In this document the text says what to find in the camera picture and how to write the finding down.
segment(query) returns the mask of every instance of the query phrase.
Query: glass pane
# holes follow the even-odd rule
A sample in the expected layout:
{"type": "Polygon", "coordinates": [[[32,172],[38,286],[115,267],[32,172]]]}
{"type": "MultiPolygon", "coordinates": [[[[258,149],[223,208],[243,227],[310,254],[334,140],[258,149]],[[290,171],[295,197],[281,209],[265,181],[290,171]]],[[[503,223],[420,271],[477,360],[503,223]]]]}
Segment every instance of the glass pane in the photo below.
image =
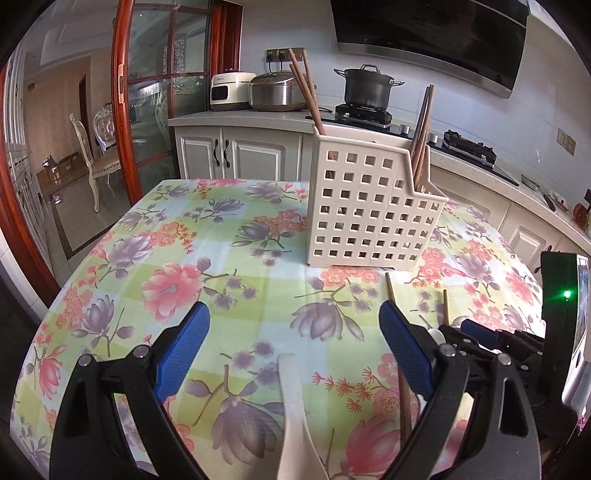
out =
{"type": "Polygon", "coordinates": [[[172,10],[135,9],[129,36],[129,79],[166,73],[168,23],[172,10]]]}
{"type": "Polygon", "coordinates": [[[175,163],[174,157],[169,155],[162,160],[138,168],[139,183],[142,186],[143,194],[146,195],[163,180],[179,178],[175,163]]]}
{"type": "Polygon", "coordinates": [[[180,4],[184,5],[185,7],[208,9],[209,0],[181,0],[180,4]]]}
{"type": "Polygon", "coordinates": [[[174,116],[205,111],[207,92],[205,77],[179,77],[173,79],[174,116]]]}
{"type": "Polygon", "coordinates": [[[129,121],[136,163],[170,151],[168,84],[146,80],[128,85],[129,121]]]}
{"type": "Polygon", "coordinates": [[[174,72],[203,72],[207,15],[178,13],[174,28],[174,72]]]}

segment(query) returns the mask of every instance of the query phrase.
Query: white dining chair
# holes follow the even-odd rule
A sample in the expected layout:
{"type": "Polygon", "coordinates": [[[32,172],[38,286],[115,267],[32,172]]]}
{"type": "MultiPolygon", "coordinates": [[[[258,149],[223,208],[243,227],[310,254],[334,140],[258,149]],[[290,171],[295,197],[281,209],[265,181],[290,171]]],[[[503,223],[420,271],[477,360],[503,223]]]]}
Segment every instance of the white dining chair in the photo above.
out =
{"type": "Polygon", "coordinates": [[[92,121],[96,141],[100,146],[100,154],[104,155],[107,148],[115,145],[115,122],[113,121],[113,106],[107,103],[99,109],[92,121]]]}
{"type": "Polygon", "coordinates": [[[74,117],[73,113],[70,114],[70,122],[74,125],[76,136],[78,137],[80,147],[82,148],[82,156],[88,167],[88,182],[90,183],[90,188],[92,189],[92,194],[95,198],[95,212],[99,213],[99,186],[97,184],[97,179],[100,177],[107,177],[108,185],[109,175],[121,168],[119,153],[116,148],[110,148],[101,158],[95,160],[88,142],[86,128],[84,128],[84,125],[82,125],[80,120],[74,117]]]}

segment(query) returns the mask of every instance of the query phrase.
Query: bolt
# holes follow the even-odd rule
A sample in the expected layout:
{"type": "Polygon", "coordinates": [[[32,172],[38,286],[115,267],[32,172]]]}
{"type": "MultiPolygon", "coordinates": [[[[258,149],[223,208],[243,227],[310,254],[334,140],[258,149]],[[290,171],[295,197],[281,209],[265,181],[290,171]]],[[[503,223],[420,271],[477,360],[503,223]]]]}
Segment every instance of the bolt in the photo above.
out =
{"type": "Polygon", "coordinates": [[[505,365],[505,366],[511,365],[511,357],[509,355],[507,355],[506,353],[499,353],[497,358],[499,359],[499,362],[501,363],[501,365],[505,365]]]}
{"type": "Polygon", "coordinates": [[[150,351],[150,347],[148,345],[138,345],[134,348],[134,357],[136,358],[143,358],[148,355],[150,351]]]}
{"type": "Polygon", "coordinates": [[[440,345],[439,351],[448,358],[456,356],[456,349],[452,347],[449,343],[444,343],[443,345],[440,345]]]}
{"type": "Polygon", "coordinates": [[[90,362],[92,362],[92,356],[88,353],[85,353],[78,359],[78,365],[80,365],[81,367],[87,367],[88,365],[90,365],[90,362]]]}

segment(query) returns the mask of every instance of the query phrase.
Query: table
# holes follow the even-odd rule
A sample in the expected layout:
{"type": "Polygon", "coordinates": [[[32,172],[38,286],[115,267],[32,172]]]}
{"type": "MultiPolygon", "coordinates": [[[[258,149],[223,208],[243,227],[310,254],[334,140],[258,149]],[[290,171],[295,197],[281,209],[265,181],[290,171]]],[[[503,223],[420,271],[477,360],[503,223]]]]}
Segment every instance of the table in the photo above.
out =
{"type": "MultiPolygon", "coordinates": [[[[15,392],[12,436],[45,476],[76,359],[150,345],[196,300],[209,306],[211,328],[164,408],[210,478],[275,478],[284,423],[276,360],[287,352],[297,355],[329,477],[381,476],[400,448],[396,362],[378,327],[384,270],[305,265],[307,188],[167,180],[97,243],[43,320],[15,392]]],[[[539,285],[473,207],[449,202],[415,270],[392,280],[413,323],[442,321],[446,288],[456,325],[470,317],[544,334],[539,285]]],[[[150,469],[125,397],[116,403],[136,460],[150,469]]],[[[470,405],[468,397],[438,469],[453,461],[470,405]]]]}

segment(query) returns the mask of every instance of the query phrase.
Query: utensil holder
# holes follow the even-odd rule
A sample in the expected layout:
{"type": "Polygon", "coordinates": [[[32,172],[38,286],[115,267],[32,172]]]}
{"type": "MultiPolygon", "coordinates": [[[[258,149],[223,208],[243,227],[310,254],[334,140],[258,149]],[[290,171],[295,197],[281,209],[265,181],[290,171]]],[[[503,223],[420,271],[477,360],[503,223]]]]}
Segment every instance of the utensil holder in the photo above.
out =
{"type": "Polygon", "coordinates": [[[307,262],[412,269],[447,197],[430,180],[430,149],[413,186],[411,140],[363,129],[314,128],[307,262]]]}

